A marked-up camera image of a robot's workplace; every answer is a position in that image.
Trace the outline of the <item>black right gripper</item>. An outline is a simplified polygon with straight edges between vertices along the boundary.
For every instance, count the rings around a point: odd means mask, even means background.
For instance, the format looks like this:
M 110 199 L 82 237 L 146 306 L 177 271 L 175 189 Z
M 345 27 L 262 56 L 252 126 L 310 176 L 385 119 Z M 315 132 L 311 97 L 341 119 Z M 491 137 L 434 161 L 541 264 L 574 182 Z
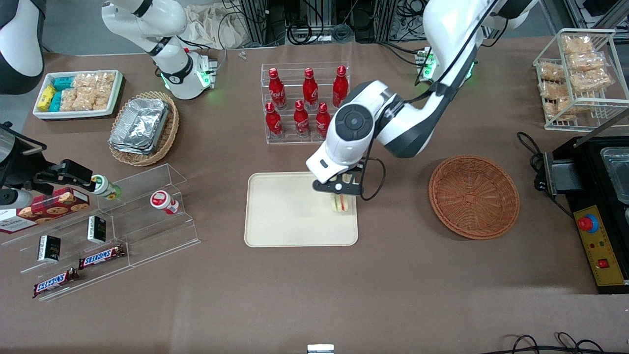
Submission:
M 57 164 L 57 171 L 47 171 L 54 165 L 43 155 L 47 145 L 12 130 L 11 126 L 0 126 L 0 172 L 3 186 L 18 190 L 53 191 L 51 184 L 68 184 L 88 192 L 95 190 L 96 183 L 91 180 L 92 170 L 70 159 L 63 159 Z

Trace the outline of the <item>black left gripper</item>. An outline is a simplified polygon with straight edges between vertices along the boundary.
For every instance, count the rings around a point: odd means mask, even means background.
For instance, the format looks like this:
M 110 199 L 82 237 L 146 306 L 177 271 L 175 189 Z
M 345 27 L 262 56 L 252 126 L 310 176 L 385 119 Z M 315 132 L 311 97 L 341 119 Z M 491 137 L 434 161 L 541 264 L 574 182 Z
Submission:
M 350 170 L 331 177 L 327 182 L 319 180 L 312 182 L 314 191 L 321 191 L 335 195 L 360 196 L 364 192 L 363 187 L 364 166 L 355 166 Z

